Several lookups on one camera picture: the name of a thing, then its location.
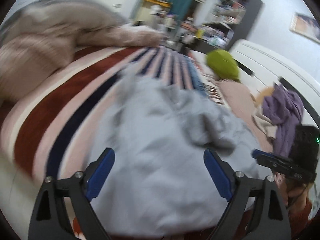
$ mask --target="yellow shelf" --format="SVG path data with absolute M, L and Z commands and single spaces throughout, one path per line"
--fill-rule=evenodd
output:
M 171 4 L 170 4 L 170 3 L 160 2 L 160 1 L 158 1 L 158 0 L 143 0 L 143 1 L 147 1 L 147 2 L 154 3 L 154 4 L 158 4 L 158 5 L 161 5 L 161 6 L 166 7 L 166 8 L 170 8 L 170 7 L 171 7 Z

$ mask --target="striped blanket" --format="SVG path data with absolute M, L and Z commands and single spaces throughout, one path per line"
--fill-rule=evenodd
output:
M 118 72 L 130 62 L 137 74 L 204 93 L 193 63 L 175 51 L 89 47 L 14 106 L 1 130 L 3 153 L 37 182 L 83 170 L 99 119 L 116 95 Z

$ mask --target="purple cloth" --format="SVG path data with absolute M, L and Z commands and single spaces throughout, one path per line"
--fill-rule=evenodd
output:
M 297 93 L 285 90 L 282 85 L 275 84 L 272 96 L 264 98 L 263 115 L 277 126 L 276 139 L 273 141 L 274 155 L 288 157 L 303 110 L 303 103 Z

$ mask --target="screw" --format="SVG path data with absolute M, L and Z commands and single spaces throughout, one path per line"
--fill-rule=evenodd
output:
M 51 176 L 48 176 L 44 179 L 44 182 L 45 183 L 50 183 L 52 181 L 52 177 Z
M 243 177 L 244 177 L 244 173 L 243 173 L 242 171 L 237 171 L 237 172 L 236 172 L 236 176 L 237 176 L 238 178 L 243 178 Z
M 76 178 L 81 178 L 83 176 L 83 172 L 82 171 L 77 171 L 76 173 L 75 173 L 75 177 Z
M 267 177 L 267 180 L 270 181 L 270 182 L 274 182 L 275 181 L 275 178 L 273 176 L 268 176 Z

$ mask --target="black device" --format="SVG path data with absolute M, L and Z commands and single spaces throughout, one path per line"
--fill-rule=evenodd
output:
M 114 151 L 106 148 L 84 172 L 78 171 L 69 179 L 47 177 L 35 202 L 28 239 L 76 240 L 64 203 L 64 197 L 70 197 L 86 239 L 111 240 L 93 211 L 90 200 L 98 196 L 114 161 Z M 241 171 L 234 172 L 215 151 L 209 149 L 204 152 L 204 164 L 219 194 L 229 202 L 208 240 L 233 239 L 249 197 L 256 199 L 243 240 L 291 239 L 288 214 L 272 176 L 264 180 L 248 178 Z
M 311 172 L 316 177 L 319 151 L 319 128 L 297 125 L 289 158 L 299 167 Z
M 254 150 L 252 152 L 252 157 L 257 160 L 259 165 L 268 167 L 275 172 L 282 173 L 287 179 L 294 179 L 306 184 L 314 182 L 316 179 L 315 172 L 312 173 L 301 168 L 291 159 L 274 156 L 260 150 Z

